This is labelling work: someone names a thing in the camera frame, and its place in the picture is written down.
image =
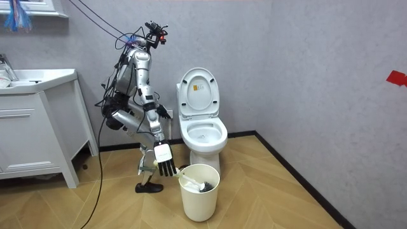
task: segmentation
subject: sticker on toilet lid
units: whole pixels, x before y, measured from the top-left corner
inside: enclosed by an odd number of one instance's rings
[[[193,90],[197,91],[197,90],[203,90],[204,86],[203,85],[193,85]]]

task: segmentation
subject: black baseboard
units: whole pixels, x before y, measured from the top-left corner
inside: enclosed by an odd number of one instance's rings
[[[256,135],[256,133],[257,132],[255,130],[228,133],[228,138],[251,136],[251,135]]]
[[[331,215],[331,217],[345,229],[356,229],[336,208],[323,197],[273,146],[271,146],[259,133],[255,131],[255,136],[269,150],[269,152],[294,176],[294,178],[306,189],[311,196]]]
[[[256,133],[257,132],[255,130],[229,133],[228,138],[256,135]],[[183,144],[184,140],[183,139],[171,139],[171,140],[169,140],[169,143],[170,144]],[[137,148],[140,148],[140,143],[129,143],[129,144],[117,144],[117,145],[112,145],[112,146],[101,146],[99,151],[100,152],[106,152],[106,151],[114,151],[114,150],[122,150],[122,149],[137,149]],[[84,149],[82,149],[82,151],[89,152],[89,149],[84,148]]]

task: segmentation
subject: robot finger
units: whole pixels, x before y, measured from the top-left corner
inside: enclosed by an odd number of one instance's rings
[[[166,161],[166,163],[167,163],[168,173],[170,174],[170,176],[172,176],[171,162],[168,160],[168,161]]]
[[[171,168],[172,168],[172,171],[174,172],[174,174],[177,174],[177,169],[176,169],[176,165],[174,164],[174,160],[171,160]]]
[[[163,175],[163,165],[161,163],[158,163],[158,169],[160,170],[160,176]]]
[[[165,162],[163,162],[162,165],[163,165],[163,170],[164,170],[165,176],[168,176],[168,171],[167,171],[168,168],[167,168],[167,165],[165,164]]]

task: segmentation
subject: cabinet drawer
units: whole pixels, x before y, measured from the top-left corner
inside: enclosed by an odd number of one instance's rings
[[[0,110],[0,168],[3,172],[57,167],[58,148],[44,109]]]
[[[37,94],[2,95],[0,96],[0,110],[34,108],[37,96]]]

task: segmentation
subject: faucet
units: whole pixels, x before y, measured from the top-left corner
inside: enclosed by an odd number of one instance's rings
[[[8,61],[6,54],[0,53],[0,67],[2,67],[8,74],[11,81],[18,81],[17,75],[15,74],[13,67]]]

